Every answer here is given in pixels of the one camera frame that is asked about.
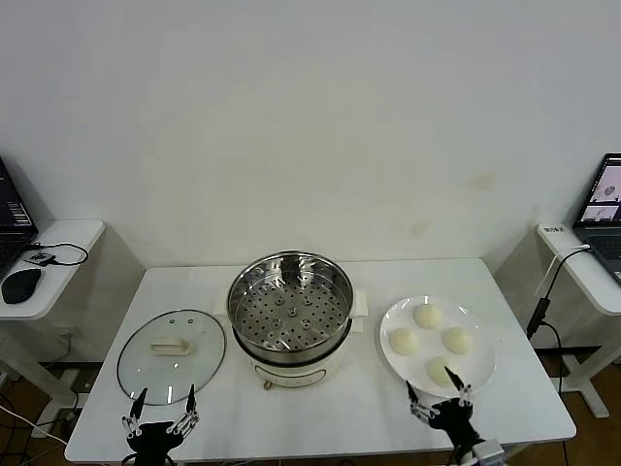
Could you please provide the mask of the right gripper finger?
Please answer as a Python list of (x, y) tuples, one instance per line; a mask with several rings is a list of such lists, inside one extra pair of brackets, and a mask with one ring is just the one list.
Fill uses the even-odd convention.
[(408, 388), (410, 413), (424, 424), (434, 428), (435, 419), (440, 414), (440, 411), (434, 407), (421, 404), (414, 388), (409, 383), (409, 381), (406, 381), (406, 385)]
[(444, 371), (458, 390), (457, 407), (467, 414), (471, 414), (473, 412), (473, 403), (471, 400), (472, 386), (470, 384), (465, 384), (461, 378), (447, 366), (444, 367)]

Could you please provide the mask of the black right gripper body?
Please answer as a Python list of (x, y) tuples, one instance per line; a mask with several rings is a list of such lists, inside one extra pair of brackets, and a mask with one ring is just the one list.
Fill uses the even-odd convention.
[(483, 442), (470, 423), (474, 412), (470, 401), (451, 398), (432, 408), (434, 417), (430, 420), (430, 426), (444, 431), (456, 452), (469, 452), (473, 446)]

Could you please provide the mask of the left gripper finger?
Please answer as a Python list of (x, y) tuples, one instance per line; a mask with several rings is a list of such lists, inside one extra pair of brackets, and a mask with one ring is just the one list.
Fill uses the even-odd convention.
[(192, 385), (186, 399), (185, 411), (167, 428), (166, 432), (174, 435), (188, 435), (199, 422), (199, 419), (195, 398), (195, 386)]
[(123, 416), (121, 418), (121, 422), (122, 422), (123, 427), (126, 430), (128, 439), (131, 439), (136, 436), (140, 436), (142, 434), (139, 420), (142, 415), (146, 397), (147, 397), (147, 388), (145, 387), (141, 391), (138, 398), (133, 402), (129, 415)]

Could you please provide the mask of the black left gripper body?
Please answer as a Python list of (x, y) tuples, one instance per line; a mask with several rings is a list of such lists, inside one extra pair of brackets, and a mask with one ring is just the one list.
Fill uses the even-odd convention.
[(149, 422), (135, 425), (127, 420), (126, 442), (132, 450), (126, 456), (127, 465), (170, 465), (176, 462), (170, 455), (188, 435), (188, 428), (175, 427), (172, 421)]

